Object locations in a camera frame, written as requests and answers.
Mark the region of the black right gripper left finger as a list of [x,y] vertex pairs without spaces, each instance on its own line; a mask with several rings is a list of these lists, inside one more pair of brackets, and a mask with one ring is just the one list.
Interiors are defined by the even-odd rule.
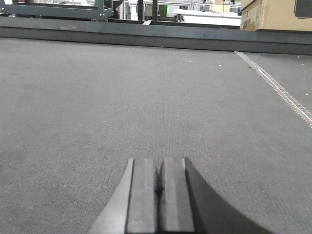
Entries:
[[156,169],[150,158],[128,160],[123,177],[89,234],[155,234]]

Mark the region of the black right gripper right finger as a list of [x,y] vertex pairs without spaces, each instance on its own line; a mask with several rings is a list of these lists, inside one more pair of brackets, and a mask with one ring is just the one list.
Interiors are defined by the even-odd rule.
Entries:
[[189,158],[164,158],[158,225],[162,234],[268,234],[223,199]]

